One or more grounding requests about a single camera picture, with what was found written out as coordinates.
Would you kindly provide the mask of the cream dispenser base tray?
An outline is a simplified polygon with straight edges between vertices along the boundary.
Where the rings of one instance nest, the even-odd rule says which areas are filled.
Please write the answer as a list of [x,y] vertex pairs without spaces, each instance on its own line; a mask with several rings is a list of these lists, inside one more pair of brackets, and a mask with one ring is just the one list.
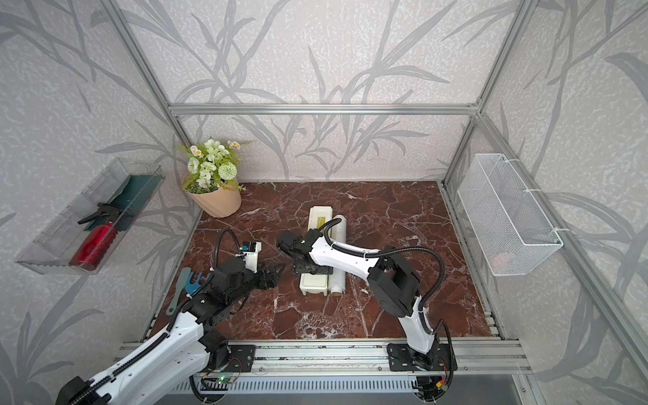
[[[307,229],[317,229],[327,221],[332,219],[333,210],[331,206],[314,206],[310,209]],[[329,274],[310,274],[303,273],[300,275],[300,290],[303,295],[317,295],[322,293],[326,296],[329,292],[328,280]]]

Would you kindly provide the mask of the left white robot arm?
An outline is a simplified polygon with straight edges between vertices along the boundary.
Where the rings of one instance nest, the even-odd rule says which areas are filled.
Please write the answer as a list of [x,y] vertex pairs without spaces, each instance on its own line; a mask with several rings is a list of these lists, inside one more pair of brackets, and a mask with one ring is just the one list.
[[209,276],[180,303],[169,323],[113,366],[84,380],[79,376],[59,392],[59,404],[154,404],[200,371],[226,366],[231,353],[215,328],[234,304],[254,290],[278,286],[281,264],[259,263],[252,244],[219,264],[215,249]]

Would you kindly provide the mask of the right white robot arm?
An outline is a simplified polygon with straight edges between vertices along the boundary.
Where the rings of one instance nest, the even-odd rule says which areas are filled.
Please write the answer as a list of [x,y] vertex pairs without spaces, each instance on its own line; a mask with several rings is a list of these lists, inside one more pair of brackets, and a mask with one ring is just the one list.
[[[340,270],[366,281],[382,310],[396,317],[406,334],[405,346],[388,347],[389,356],[398,361],[391,369],[433,370],[442,361],[436,330],[425,315],[425,303],[445,277],[440,255],[424,246],[371,250],[336,241],[332,229],[342,222],[344,218],[336,216],[304,236],[285,231],[278,237],[277,248],[291,258],[296,274],[329,275]],[[427,253],[439,264],[438,278],[425,294],[420,293],[418,273],[403,256],[409,251]]]

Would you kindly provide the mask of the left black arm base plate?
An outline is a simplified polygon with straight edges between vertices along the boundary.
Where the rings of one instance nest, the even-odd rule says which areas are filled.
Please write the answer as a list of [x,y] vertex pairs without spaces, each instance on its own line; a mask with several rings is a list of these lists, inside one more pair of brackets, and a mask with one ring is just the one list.
[[253,344],[226,345],[211,354],[208,363],[210,372],[249,373],[255,359],[257,347]]

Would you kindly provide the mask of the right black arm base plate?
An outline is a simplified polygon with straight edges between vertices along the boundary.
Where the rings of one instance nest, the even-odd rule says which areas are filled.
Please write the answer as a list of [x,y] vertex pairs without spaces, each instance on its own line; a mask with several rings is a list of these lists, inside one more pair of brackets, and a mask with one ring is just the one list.
[[388,344],[386,352],[390,371],[453,371],[457,360],[448,343],[435,342],[427,354],[411,349],[408,344]]

